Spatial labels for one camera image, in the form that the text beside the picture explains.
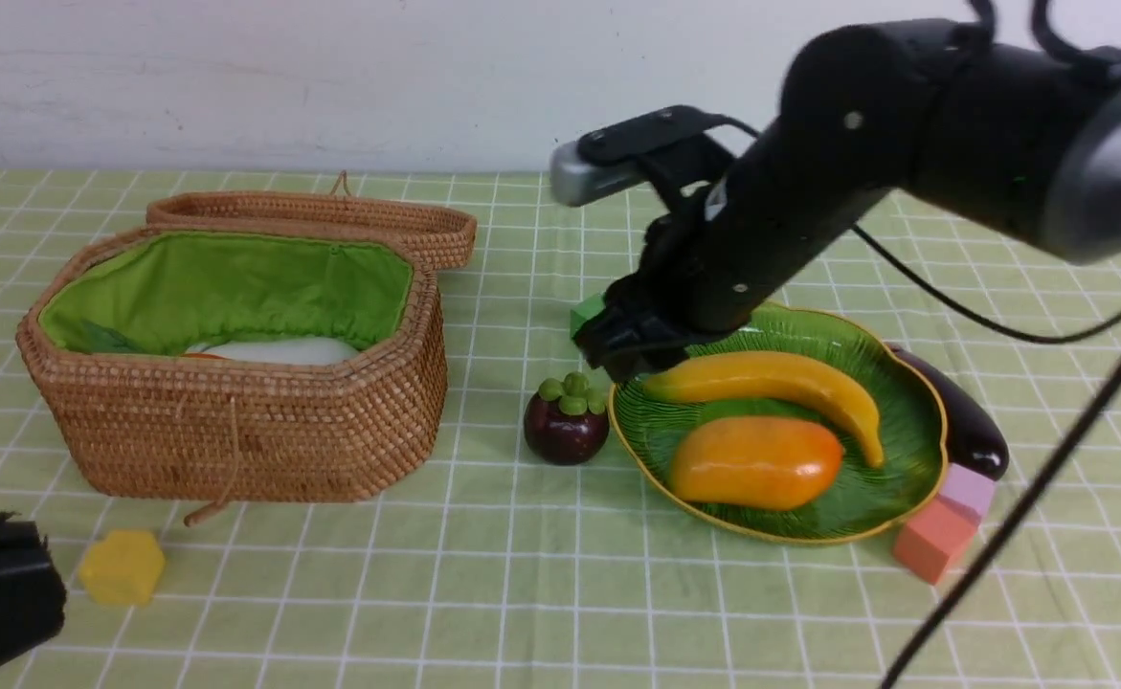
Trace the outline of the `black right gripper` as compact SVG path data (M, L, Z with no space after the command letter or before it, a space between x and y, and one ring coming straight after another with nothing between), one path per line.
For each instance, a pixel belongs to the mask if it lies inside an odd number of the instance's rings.
M854 153L744 153L717 184L725 205L697 217L654 266L572 306L572 343L614 384L687 361L748 322L896 187L896 166Z

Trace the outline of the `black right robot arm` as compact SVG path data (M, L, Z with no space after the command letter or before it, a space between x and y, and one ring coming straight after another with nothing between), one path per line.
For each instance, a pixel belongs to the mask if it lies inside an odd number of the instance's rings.
M557 149L556 201L639 181L666 214L574 344L617 381L726 339L890 192L1060 258L1121 254L1121 52L998 44L985 19L854 25L797 53L743 153L669 106Z

